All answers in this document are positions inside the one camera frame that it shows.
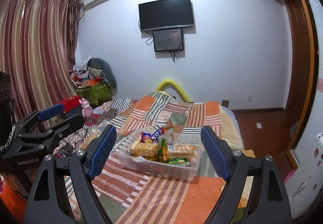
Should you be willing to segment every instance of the blue gripper pad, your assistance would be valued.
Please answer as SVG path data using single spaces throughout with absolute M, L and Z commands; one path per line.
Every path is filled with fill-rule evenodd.
M 96 145 L 97 141 L 101 141 L 90 158 L 90 165 L 88 171 L 88 177 L 93 180 L 96 176 L 101 174 L 105 162 L 107 161 L 110 152 L 117 139 L 117 131 L 114 126 L 108 125 L 99 138 L 94 139 L 89 144 L 87 150 L 89 151 Z
M 39 121 L 47 121 L 55 116 L 61 115 L 62 113 L 64 113 L 64 105 L 59 103 L 41 111 L 37 118 Z
M 224 154 L 221 152 L 219 146 L 217 145 L 214 136 L 217 135 L 213 132 L 213 130 L 209 127 L 209 130 L 206 126 L 201 129 L 201 141 L 203 146 L 208 154 L 210 161 L 215 169 L 216 174 L 219 177 L 222 177 L 224 181 L 229 180 L 231 177 L 230 172 L 228 171 L 227 159 Z

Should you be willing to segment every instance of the red box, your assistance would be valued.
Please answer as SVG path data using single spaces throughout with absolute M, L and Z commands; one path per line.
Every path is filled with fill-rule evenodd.
M 60 103 L 64 105 L 64 113 L 67 113 L 75 107 L 81 105 L 79 102 L 80 99 L 81 97 L 79 97 L 78 95 L 72 95 L 70 98 L 60 101 Z

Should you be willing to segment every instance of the patchwork bedspread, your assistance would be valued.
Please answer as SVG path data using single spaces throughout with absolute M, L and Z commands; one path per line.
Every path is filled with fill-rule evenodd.
M 195 135 L 200 134 L 204 125 L 210 125 L 219 138 L 227 137 L 223 139 L 232 148 L 240 148 L 246 155 L 254 156 L 252 151 L 243 150 L 234 125 L 217 102 L 184 103 L 166 93 L 155 92 L 139 101 L 114 100 L 103 104 L 100 109 L 104 113 L 98 125 L 84 126 L 69 136 L 66 144 L 56 151 L 62 152 L 67 146 L 73 152 L 85 148 L 108 124 L 116 127 L 117 141 L 112 153 L 101 175 L 92 182 L 114 223 L 204 223 L 225 184 L 222 178 L 217 177 L 203 147 L 198 174 L 191 182 L 123 169 L 113 152 L 117 152 L 138 128 L 174 127 L 175 138 L 181 134 L 186 142 L 196 143 Z M 239 208 L 246 206 L 251 183 L 252 179 L 248 178 Z M 70 177 L 67 177 L 66 184 L 75 217 L 82 219 Z

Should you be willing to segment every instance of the wooden floor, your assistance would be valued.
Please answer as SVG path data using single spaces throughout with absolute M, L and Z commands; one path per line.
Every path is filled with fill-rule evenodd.
M 285 157 L 290 142 L 289 126 L 284 112 L 236 113 L 244 149 L 252 149 L 257 158 L 271 155 L 284 179 L 292 169 Z M 256 127 L 261 123 L 262 129 Z

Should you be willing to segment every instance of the yellow foam tube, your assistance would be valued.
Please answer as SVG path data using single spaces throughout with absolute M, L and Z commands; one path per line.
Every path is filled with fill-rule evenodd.
M 175 82 L 172 79 L 165 79 L 162 80 L 162 82 L 156 87 L 156 92 L 161 91 L 165 85 L 171 85 L 176 92 L 179 94 L 179 96 L 182 98 L 184 102 L 190 102 L 191 100 L 188 98 L 187 94 L 183 91 L 183 89 L 178 85 L 177 82 Z

